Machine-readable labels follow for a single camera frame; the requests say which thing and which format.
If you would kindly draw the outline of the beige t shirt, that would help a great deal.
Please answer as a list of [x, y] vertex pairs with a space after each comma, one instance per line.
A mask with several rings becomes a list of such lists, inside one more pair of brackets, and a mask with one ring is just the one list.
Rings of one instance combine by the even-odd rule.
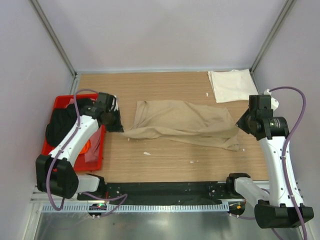
[[225, 107], [182, 100], [138, 101], [133, 125], [123, 135], [130, 139], [164, 139], [238, 151], [238, 128]]

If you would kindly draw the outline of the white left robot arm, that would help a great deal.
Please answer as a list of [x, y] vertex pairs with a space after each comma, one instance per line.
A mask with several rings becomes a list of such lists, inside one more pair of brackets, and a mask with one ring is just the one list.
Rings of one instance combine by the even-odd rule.
[[74, 103], [76, 120], [63, 140], [47, 155], [35, 161], [36, 183], [49, 199], [58, 196], [71, 199], [75, 194], [89, 194], [101, 200], [106, 194], [105, 180], [94, 174], [77, 175], [75, 162], [86, 142], [101, 126], [110, 132], [124, 131], [120, 108], [115, 95], [99, 92], [92, 105]]

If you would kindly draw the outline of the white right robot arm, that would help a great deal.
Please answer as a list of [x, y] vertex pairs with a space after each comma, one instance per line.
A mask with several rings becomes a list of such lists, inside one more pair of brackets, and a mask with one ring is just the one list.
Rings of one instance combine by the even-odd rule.
[[284, 117], [275, 117], [277, 101], [267, 94], [250, 95], [248, 109], [236, 126], [259, 142], [267, 164], [269, 191], [265, 192], [246, 173], [231, 173], [225, 192], [239, 195], [254, 208], [254, 217], [262, 229], [298, 228], [314, 217], [305, 206], [292, 169], [289, 127]]

